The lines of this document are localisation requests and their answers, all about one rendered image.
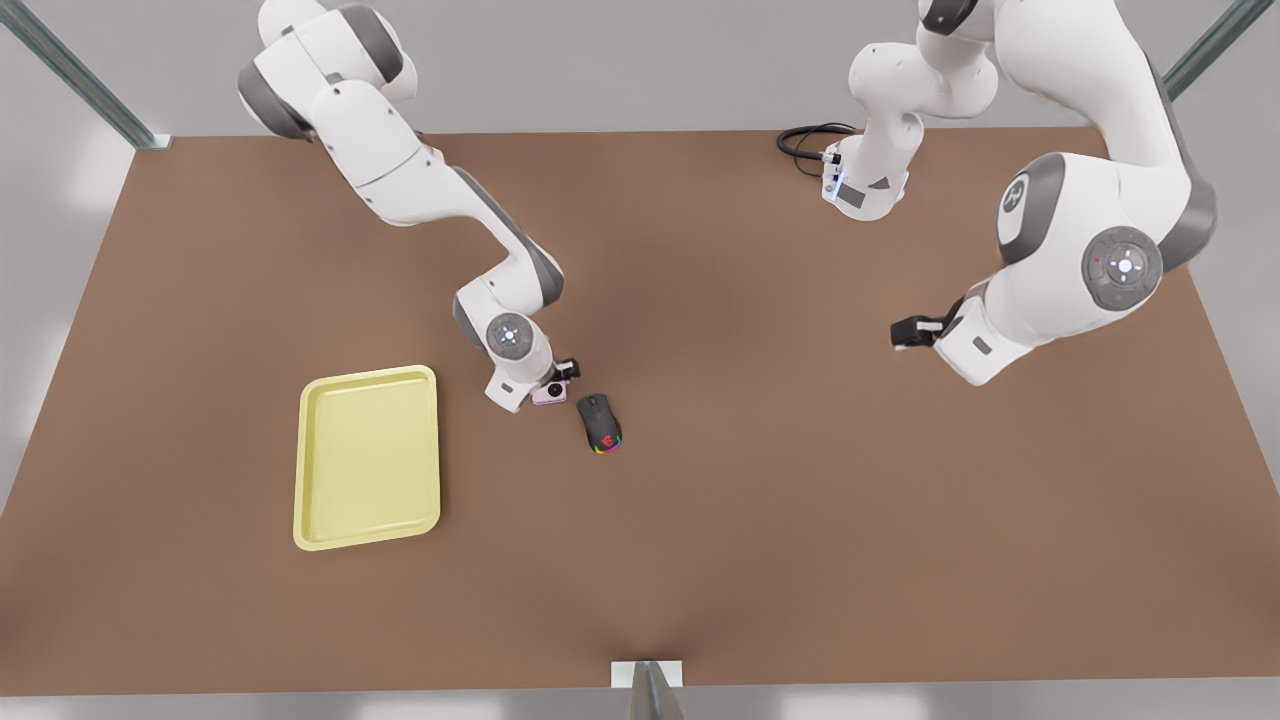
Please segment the silver frame post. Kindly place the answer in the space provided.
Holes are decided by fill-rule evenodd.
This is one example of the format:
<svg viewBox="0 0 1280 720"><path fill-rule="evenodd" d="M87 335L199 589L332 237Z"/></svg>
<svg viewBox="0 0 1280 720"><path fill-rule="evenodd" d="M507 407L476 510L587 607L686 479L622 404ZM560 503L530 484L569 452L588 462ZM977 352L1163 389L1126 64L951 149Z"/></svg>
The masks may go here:
<svg viewBox="0 0 1280 720"><path fill-rule="evenodd" d="M5 26L136 151L168 150L170 135L152 132L22 0L0 0Z"/></svg>
<svg viewBox="0 0 1280 720"><path fill-rule="evenodd" d="M628 691L626 720L685 720L675 696L675 688L684 687L680 660L614 661L611 687Z"/></svg>
<svg viewBox="0 0 1280 720"><path fill-rule="evenodd" d="M1169 99L1176 101L1274 3L1275 0L1233 0L1164 74Z"/></svg>

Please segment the black computer mouse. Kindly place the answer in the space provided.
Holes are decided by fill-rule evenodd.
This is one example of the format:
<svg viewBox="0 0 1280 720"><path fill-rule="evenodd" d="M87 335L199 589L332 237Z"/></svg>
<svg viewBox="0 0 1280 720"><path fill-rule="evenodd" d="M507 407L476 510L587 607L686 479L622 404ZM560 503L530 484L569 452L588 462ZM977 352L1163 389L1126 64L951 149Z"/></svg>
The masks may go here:
<svg viewBox="0 0 1280 720"><path fill-rule="evenodd" d="M588 443L595 454L614 452L622 441L621 424L605 395L588 395L576 402Z"/></svg>

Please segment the yellow tray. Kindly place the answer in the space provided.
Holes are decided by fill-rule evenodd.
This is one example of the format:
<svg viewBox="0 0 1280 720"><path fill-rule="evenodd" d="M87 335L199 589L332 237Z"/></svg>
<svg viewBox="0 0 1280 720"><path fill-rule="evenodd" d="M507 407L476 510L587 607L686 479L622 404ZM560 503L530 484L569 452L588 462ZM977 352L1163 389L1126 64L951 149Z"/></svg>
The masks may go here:
<svg viewBox="0 0 1280 720"><path fill-rule="evenodd" d="M410 365L300 396L292 536L316 552L430 532L442 518L436 375Z"/></svg>

